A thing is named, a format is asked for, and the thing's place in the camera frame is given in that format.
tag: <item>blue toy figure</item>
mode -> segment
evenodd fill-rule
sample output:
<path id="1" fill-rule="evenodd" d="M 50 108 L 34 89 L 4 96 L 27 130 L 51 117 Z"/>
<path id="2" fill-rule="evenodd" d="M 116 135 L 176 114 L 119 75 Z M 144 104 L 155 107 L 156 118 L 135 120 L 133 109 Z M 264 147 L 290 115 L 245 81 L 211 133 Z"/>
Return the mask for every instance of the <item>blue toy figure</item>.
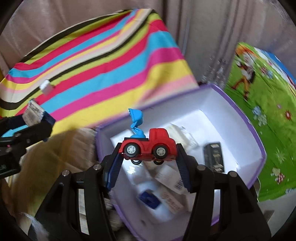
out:
<path id="1" fill-rule="evenodd" d="M 143 124 L 143 113 L 140 110 L 134 110 L 134 109 L 128 109 L 130 112 L 131 120 L 132 120 L 132 125 L 131 129 L 134 135 L 131 136 L 131 138 L 146 138 L 144 135 L 144 132 L 138 128 L 141 124 Z"/>

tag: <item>cartoon illustration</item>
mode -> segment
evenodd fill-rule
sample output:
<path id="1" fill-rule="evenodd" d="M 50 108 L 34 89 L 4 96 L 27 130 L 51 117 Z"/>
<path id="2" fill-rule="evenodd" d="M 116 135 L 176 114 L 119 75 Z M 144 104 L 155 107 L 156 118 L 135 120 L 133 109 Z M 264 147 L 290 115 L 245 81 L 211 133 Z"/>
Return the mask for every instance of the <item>cartoon illustration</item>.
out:
<path id="1" fill-rule="evenodd" d="M 240 83 L 244 84 L 244 99 L 247 101 L 249 96 L 249 90 L 251 84 L 254 82 L 255 79 L 255 71 L 254 71 L 254 65 L 255 65 L 255 59 L 258 58 L 258 56 L 251 51 L 250 49 L 239 45 L 237 49 L 235 50 L 236 53 L 236 64 L 241 69 L 242 78 L 231 88 L 236 90 L 237 87 L 240 85 Z"/>
<path id="2" fill-rule="evenodd" d="M 291 118 L 291 112 L 287 110 L 287 111 L 285 112 L 285 117 L 287 118 L 287 120 L 290 121 L 290 120 L 292 119 L 292 118 Z"/>
<path id="3" fill-rule="evenodd" d="M 254 114 L 254 120 L 258 120 L 258 125 L 262 126 L 262 125 L 267 125 L 267 118 L 265 114 L 262 114 L 262 111 L 260 109 L 259 106 L 256 106 L 253 110 L 252 110 L 253 114 Z"/>
<path id="4" fill-rule="evenodd" d="M 280 184 L 285 179 L 285 175 L 281 173 L 281 169 L 279 168 L 274 167 L 270 175 L 276 176 L 274 180 L 277 182 L 277 184 Z"/>
<path id="5" fill-rule="evenodd" d="M 260 72 L 269 79 L 272 79 L 274 74 L 271 70 L 268 70 L 266 67 L 261 67 Z"/>
<path id="6" fill-rule="evenodd" d="M 286 160 L 285 155 L 282 152 L 280 152 L 278 148 L 276 149 L 276 157 L 278 158 L 279 163 L 282 164 Z"/>

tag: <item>blue gripper pad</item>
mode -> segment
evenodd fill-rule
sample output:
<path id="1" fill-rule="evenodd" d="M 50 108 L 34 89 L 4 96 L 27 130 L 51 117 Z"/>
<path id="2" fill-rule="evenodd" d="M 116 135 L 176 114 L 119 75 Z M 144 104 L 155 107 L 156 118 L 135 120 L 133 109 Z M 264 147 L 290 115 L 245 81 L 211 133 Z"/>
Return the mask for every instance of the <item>blue gripper pad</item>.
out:
<path id="1" fill-rule="evenodd" d="M 198 165 L 195 158 L 188 156 L 181 144 L 177 144 L 177 166 L 184 184 L 184 187 L 190 192 L 193 192 L 194 178 L 195 178 L 195 169 Z"/>
<path id="2" fill-rule="evenodd" d="M 111 189 L 115 186 L 115 183 L 117 181 L 117 177 L 120 172 L 122 162 L 123 162 L 123 156 L 118 153 L 114 159 L 114 162 L 113 162 L 109 172 L 108 172 L 108 181 L 106 184 L 106 188 L 107 188 L 108 192 L 110 192 Z"/>

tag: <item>black package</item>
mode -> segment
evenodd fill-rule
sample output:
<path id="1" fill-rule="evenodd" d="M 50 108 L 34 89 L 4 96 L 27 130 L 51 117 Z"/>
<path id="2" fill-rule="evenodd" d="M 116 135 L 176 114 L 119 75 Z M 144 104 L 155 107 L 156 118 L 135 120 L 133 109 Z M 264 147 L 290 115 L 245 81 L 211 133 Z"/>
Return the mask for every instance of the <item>black package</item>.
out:
<path id="1" fill-rule="evenodd" d="M 224 172 L 221 143 L 210 143 L 204 147 L 205 166 L 213 172 Z"/>

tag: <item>barcode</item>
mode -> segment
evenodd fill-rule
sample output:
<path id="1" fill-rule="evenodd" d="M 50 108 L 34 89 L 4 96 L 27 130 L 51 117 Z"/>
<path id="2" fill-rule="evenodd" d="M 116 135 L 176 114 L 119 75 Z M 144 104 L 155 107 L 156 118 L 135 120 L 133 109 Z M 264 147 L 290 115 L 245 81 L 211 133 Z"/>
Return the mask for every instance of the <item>barcode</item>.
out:
<path id="1" fill-rule="evenodd" d="M 181 190 L 184 187 L 182 180 L 180 179 L 174 188 L 176 188 L 177 190 Z"/>

